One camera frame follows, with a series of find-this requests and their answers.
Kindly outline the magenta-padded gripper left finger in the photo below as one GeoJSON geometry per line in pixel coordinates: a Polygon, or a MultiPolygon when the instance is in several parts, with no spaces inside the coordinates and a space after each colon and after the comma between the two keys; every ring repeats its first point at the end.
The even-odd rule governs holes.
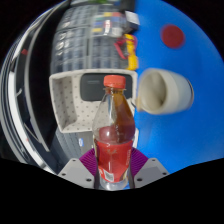
{"type": "Polygon", "coordinates": [[[91,149],[79,159],[70,159],[58,176],[84,188],[98,189],[99,174],[95,151],[91,149]]]}

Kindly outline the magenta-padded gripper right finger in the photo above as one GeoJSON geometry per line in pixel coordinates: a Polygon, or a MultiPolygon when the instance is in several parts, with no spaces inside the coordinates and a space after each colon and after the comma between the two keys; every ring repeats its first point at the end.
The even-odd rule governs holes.
{"type": "Polygon", "coordinates": [[[141,188],[155,182],[169,172],[157,158],[148,158],[133,148],[129,165],[129,186],[131,189],[141,188]]]}

